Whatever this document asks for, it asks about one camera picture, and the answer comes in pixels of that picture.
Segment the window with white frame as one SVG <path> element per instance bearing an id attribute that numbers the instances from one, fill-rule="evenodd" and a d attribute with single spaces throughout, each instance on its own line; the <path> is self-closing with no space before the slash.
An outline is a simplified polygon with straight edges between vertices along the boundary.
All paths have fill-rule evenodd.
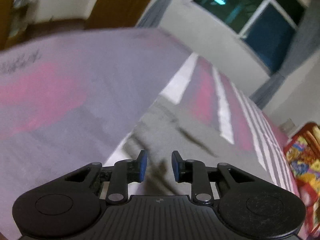
<path id="1" fill-rule="evenodd" d="M 305 13 L 299 0 L 192 0 L 235 33 L 266 68 L 278 71 Z"/>

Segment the pink grey striped bedsheet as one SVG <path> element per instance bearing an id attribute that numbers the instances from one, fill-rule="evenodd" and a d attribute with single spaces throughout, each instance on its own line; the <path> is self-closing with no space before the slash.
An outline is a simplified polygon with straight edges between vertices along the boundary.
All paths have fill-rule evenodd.
<path id="1" fill-rule="evenodd" d="M 159 29 L 81 31 L 1 53 L 1 234 L 20 237 L 11 209 L 29 189 L 131 158 L 108 135 L 108 111 L 135 117 L 161 96 L 252 150 L 254 175 L 297 192 L 286 136 L 206 59 Z"/>

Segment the grey right curtain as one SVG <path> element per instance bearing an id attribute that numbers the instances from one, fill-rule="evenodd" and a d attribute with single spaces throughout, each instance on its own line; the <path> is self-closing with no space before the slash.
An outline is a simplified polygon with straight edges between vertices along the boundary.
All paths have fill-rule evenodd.
<path id="1" fill-rule="evenodd" d="M 319 0 L 312 0 L 295 30 L 274 9 L 268 7 L 247 37 L 263 63 L 271 68 L 270 78 L 251 95 L 263 109 L 286 78 L 319 49 Z"/>

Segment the grey pants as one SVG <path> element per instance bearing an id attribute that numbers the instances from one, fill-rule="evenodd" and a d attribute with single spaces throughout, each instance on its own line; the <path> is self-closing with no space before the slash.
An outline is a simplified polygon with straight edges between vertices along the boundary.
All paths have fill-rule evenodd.
<path id="1" fill-rule="evenodd" d="M 252 150 L 242 150 L 221 137 L 220 133 L 186 110 L 162 96 L 150 108 L 135 117 L 122 116 L 120 110 L 108 111 L 107 131 L 116 141 L 124 140 L 122 149 L 131 158 L 140 150 L 148 154 L 146 177 L 130 187 L 132 194 L 188 194 L 187 183 L 174 180 L 171 153 L 178 151 L 185 159 L 195 159 L 207 166 L 229 163 L 246 172 L 259 167 Z"/>

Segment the colourful red yellow blanket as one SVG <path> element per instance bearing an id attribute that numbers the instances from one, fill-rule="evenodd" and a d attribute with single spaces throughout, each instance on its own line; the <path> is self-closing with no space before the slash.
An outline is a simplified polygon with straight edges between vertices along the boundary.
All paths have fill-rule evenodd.
<path id="1" fill-rule="evenodd" d="M 284 147 L 284 154 L 306 206 L 307 239 L 319 239 L 319 125 L 305 124 Z"/>

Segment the grey curtain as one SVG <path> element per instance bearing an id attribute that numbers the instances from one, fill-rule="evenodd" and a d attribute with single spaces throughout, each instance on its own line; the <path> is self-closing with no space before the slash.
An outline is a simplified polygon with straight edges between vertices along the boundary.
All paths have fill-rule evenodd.
<path id="1" fill-rule="evenodd" d="M 172 0 L 152 0 L 143 13 L 136 28 L 157 28 Z"/>
<path id="2" fill-rule="evenodd" d="M 271 68 L 270 78 L 251 95 L 263 109 L 286 78 L 319 49 L 319 0 L 312 0 L 295 30 L 274 9 L 268 7 L 247 37 L 263 63 Z"/>

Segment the grey left curtain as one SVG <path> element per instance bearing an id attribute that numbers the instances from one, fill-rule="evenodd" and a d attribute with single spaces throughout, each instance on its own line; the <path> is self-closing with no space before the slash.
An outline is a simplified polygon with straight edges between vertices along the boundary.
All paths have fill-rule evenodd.
<path id="1" fill-rule="evenodd" d="M 143 13 L 136 28 L 157 28 L 172 0 L 152 0 Z"/>

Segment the brown wooden door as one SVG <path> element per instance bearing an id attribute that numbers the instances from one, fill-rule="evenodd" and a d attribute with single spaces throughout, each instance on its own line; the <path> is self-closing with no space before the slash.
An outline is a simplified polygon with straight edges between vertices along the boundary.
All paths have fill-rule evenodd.
<path id="1" fill-rule="evenodd" d="M 151 0 L 97 0 L 85 29 L 122 28 L 136 25 Z"/>

